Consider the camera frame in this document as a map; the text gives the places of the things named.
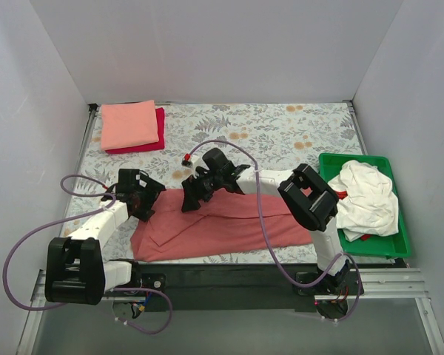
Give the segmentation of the dusty rose t shirt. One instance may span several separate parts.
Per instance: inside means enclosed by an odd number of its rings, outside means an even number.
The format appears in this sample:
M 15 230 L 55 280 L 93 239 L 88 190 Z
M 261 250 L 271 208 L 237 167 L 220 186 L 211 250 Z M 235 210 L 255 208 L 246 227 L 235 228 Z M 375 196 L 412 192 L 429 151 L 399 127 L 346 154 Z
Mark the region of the dusty rose t shirt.
M 264 195 L 259 212 L 255 195 L 218 190 L 198 210 L 181 210 L 180 189 L 162 192 L 155 214 L 139 222 L 131 237 L 133 257 L 155 262 L 273 247 L 301 246 L 312 239 L 280 197 Z

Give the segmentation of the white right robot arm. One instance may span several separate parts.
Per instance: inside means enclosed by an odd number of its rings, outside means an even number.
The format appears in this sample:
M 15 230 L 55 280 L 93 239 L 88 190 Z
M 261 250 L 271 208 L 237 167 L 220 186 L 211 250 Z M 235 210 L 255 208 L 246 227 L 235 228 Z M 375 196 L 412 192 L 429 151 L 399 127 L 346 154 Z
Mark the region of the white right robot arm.
M 236 166 L 218 148 L 202 157 L 187 154 L 182 164 L 192 170 L 183 181 L 183 212 L 196 211 L 215 191 L 281 198 L 293 218 L 311 233 L 317 272 L 292 281 L 298 288 L 336 294 L 347 288 L 349 259 L 343 253 L 336 228 L 337 193 L 302 163 L 293 170 L 262 170 L 256 163 Z

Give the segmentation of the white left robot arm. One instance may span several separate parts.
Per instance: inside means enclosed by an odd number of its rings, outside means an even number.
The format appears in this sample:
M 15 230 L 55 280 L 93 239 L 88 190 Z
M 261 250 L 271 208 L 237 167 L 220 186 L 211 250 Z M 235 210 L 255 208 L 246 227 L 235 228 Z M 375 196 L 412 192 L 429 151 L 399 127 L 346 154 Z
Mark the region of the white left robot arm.
M 118 287 L 128 296 L 142 289 L 142 277 L 129 261 L 107 261 L 102 249 L 120 225 L 131 217 L 147 222 L 164 184 L 140 169 L 120 169 L 118 180 L 103 185 L 98 212 L 67 237 L 50 241 L 44 294 L 49 302 L 98 304 Z

